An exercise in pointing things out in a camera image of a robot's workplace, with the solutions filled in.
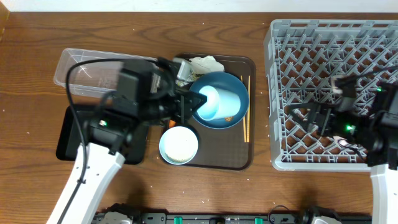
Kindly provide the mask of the blue small cup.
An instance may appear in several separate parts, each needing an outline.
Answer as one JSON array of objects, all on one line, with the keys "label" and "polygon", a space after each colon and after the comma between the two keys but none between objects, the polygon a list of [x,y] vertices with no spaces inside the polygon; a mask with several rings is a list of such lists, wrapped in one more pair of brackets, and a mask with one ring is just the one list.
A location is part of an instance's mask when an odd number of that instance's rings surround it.
[{"label": "blue small cup", "polygon": [[212,121],[235,116],[241,108],[239,96],[232,91],[206,85],[199,90],[199,94],[207,97],[206,103],[197,111],[202,120]]}]

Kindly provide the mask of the white napkin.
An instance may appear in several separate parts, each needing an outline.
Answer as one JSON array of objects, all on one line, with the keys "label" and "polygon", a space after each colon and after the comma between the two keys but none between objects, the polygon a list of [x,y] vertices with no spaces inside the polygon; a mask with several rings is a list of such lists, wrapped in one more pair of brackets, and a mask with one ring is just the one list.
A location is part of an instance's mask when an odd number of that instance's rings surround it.
[{"label": "white napkin", "polygon": [[224,71],[224,65],[216,61],[216,59],[211,55],[191,58],[189,61],[192,67],[192,72],[195,74]]}]

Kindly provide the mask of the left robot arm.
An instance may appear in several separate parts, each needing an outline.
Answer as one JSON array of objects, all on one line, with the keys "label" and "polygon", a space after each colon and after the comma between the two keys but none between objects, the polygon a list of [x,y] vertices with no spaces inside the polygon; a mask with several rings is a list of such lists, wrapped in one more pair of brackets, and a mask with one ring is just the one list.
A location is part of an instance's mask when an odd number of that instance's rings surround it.
[{"label": "left robot arm", "polygon": [[190,74],[182,58],[120,59],[118,85],[103,95],[90,118],[81,121],[70,92],[74,69],[66,74],[66,93],[81,144],[70,177],[48,219],[49,223],[91,223],[110,182],[122,168],[146,126],[171,119],[186,123],[206,97],[180,88],[177,80]]}]

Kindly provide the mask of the foil wrapper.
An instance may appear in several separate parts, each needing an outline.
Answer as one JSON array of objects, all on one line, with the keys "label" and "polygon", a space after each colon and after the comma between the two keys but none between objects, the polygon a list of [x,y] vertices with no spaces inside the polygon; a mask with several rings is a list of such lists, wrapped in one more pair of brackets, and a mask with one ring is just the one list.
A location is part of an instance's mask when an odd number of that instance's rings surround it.
[{"label": "foil wrapper", "polygon": [[176,79],[176,84],[179,87],[184,87],[186,85],[191,85],[195,81],[195,77],[193,75],[189,75],[188,77],[185,78],[178,78]]}]

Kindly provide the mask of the dark blue plate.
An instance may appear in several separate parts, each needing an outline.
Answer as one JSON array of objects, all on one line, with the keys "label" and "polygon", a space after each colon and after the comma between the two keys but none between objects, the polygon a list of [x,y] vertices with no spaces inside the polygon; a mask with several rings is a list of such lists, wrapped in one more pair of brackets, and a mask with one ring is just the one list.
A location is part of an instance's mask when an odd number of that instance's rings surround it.
[{"label": "dark blue plate", "polygon": [[235,116],[233,116],[233,120],[231,122],[225,121],[224,118],[215,119],[212,121],[205,121],[199,117],[197,112],[195,112],[193,115],[194,119],[203,126],[211,129],[227,129],[239,123],[242,120],[243,116],[246,114],[249,104],[248,91],[245,85],[241,82],[241,80],[238,79],[236,76],[226,72],[212,72],[207,73],[199,78],[190,87],[190,90],[195,93],[199,93],[199,90],[206,85],[229,90],[237,94],[239,96],[239,99],[241,100],[241,108],[239,112]]}]

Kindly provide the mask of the orange carrot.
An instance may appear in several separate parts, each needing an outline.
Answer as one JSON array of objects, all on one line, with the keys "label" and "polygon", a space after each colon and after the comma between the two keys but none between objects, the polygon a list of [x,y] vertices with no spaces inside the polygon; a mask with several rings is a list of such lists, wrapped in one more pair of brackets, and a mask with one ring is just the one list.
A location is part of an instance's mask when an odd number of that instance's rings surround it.
[{"label": "orange carrot", "polygon": [[169,121],[169,128],[172,128],[172,127],[174,127],[176,125],[176,122],[175,121],[173,121],[173,120],[170,120]]}]

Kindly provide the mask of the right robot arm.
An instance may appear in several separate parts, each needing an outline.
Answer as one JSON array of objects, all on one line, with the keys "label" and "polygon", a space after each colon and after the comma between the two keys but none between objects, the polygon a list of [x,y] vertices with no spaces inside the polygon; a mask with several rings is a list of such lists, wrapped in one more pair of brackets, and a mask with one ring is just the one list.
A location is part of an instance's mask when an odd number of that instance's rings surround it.
[{"label": "right robot arm", "polygon": [[364,147],[373,186],[372,222],[397,223],[397,85],[380,84],[370,114],[360,116],[353,111],[356,81],[357,77],[333,80],[333,88],[342,95],[337,105],[290,105],[289,115],[304,130],[316,126],[319,136],[333,137],[343,147]]}]

